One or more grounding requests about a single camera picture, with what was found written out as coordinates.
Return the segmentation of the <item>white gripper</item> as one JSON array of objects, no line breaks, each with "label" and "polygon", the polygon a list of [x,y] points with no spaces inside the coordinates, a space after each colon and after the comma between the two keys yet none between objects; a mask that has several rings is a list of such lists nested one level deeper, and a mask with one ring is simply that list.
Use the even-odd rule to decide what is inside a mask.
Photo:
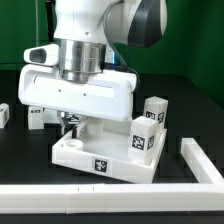
[{"label": "white gripper", "polygon": [[[104,70],[85,84],[58,78],[56,68],[28,64],[20,74],[18,97],[22,104],[57,110],[61,134],[69,126],[65,112],[125,121],[131,118],[136,76],[133,73]],[[80,137],[88,120],[80,121],[73,136]]]}]

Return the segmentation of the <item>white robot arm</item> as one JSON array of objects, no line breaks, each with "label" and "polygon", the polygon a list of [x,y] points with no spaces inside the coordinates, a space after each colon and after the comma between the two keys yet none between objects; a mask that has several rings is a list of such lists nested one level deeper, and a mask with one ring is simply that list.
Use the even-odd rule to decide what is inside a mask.
[{"label": "white robot arm", "polygon": [[53,42],[24,51],[18,97],[22,104],[87,118],[132,117],[137,73],[117,71],[114,45],[148,48],[167,25],[166,0],[55,0]]}]

